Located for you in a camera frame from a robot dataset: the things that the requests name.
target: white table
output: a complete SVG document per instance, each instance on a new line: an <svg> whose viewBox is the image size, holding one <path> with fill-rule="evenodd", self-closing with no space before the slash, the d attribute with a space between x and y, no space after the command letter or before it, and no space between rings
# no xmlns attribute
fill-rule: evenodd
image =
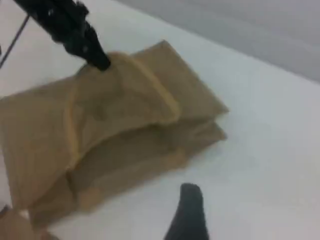
<svg viewBox="0 0 320 240"><path fill-rule="evenodd" d="M8 2L2 3L5 17L18 26L23 14ZM131 53L168 40L230 108L219 120L228 140L187 169L52 231L62 240L160 240L180 184L192 182L202 188L213 240L320 239L320 85L114 1L84 2L105 50ZM10 31L4 25L0 21L1 36ZM82 63L31 23L0 70L0 96L73 74ZM4 172L2 165L0 199L7 201Z"/></svg>

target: black object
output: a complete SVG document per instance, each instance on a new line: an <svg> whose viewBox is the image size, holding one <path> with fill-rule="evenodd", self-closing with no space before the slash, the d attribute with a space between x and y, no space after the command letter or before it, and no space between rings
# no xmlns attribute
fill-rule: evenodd
<svg viewBox="0 0 320 240"><path fill-rule="evenodd" d="M184 183L180 201L164 240L209 240L200 187Z"/></svg>
<svg viewBox="0 0 320 240"><path fill-rule="evenodd" d="M101 71L110 66L110 60L99 43L95 29L86 21L89 11L83 3L75 3L73 0L14 1L56 43L63 44L69 54L85 59Z"/></svg>

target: folded fabric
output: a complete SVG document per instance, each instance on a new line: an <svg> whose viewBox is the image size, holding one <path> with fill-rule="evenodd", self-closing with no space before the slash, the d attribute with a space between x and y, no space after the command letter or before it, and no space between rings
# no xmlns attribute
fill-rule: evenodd
<svg viewBox="0 0 320 240"><path fill-rule="evenodd" d="M35 227L100 203L226 138L226 106L166 42L111 68L0 100L0 140L13 205Z"/></svg>

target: gray wall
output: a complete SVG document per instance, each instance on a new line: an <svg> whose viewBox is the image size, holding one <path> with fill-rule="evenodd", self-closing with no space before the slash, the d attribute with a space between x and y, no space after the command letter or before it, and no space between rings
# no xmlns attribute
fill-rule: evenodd
<svg viewBox="0 0 320 240"><path fill-rule="evenodd" d="M119 0L320 81L319 0Z"/></svg>

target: tan towel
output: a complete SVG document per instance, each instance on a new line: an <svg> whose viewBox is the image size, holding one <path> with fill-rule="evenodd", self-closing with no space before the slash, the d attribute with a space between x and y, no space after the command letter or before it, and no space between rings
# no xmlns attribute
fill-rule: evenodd
<svg viewBox="0 0 320 240"><path fill-rule="evenodd" d="M45 230L35 231L26 218L8 207L0 212L0 239L58 240L58 238Z"/></svg>
<svg viewBox="0 0 320 240"><path fill-rule="evenodd" d="M0 101L13 204L35 226L90 211L226 138L215 119L227 108L167 42L109 56L106 72L86 65Z"/></svg>

